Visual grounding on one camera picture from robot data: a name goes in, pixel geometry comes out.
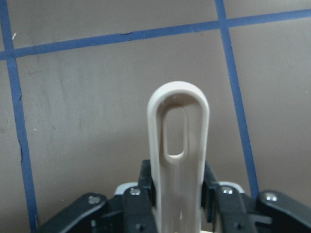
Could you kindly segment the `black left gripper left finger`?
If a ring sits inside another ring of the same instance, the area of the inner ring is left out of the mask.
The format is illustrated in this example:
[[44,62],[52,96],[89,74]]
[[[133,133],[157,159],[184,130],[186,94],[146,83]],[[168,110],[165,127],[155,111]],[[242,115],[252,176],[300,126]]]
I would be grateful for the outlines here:
[[153,207],[156,206],[156,189],[151,174],[151,161],[143,160],[138,178],[138,185],[147,190],[150,203]]

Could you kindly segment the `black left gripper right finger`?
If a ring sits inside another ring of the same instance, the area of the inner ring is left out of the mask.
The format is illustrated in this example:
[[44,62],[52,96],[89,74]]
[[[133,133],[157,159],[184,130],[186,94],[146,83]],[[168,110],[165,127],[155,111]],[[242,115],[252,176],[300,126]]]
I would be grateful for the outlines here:
[[209,211],[212,209],[212,205],[215,198],[215,191],[219,186],[219,182],[207,160],[205,160],[203,178],[204,179],[202,183],[202,192],[201,192],[201,207],[205,211]]

